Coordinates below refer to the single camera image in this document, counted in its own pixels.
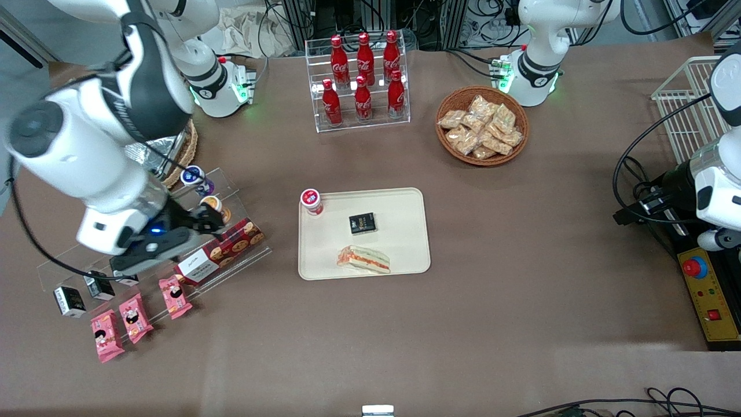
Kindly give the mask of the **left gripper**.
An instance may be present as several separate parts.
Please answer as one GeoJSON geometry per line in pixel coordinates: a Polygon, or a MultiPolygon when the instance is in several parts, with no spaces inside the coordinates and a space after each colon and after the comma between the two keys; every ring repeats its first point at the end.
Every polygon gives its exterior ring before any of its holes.
{"type": "Polygon", "coordinates": [[[640,188],[637,206],[614,212],[616,224],[661,224],[667,221],[663,214],[677,208],[715,227],[740,230],[739,179],[721,163],[678,164],[663,175],[660,185],[640,188]]]}

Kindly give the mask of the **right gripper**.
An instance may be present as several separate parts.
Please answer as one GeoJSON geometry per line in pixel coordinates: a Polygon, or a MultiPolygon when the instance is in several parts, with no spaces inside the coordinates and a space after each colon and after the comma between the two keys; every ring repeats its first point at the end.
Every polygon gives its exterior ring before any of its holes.
{"type": "Polygon", "coordinates": [[[150,216],[128,208],[103,214],[86,208],[76,235],[78,243],[98,253],[116,256],[164,256],[199,235],[220,235],[224,215],[210,205],[198,205],[195,214],[175,200],[150,216]]]}

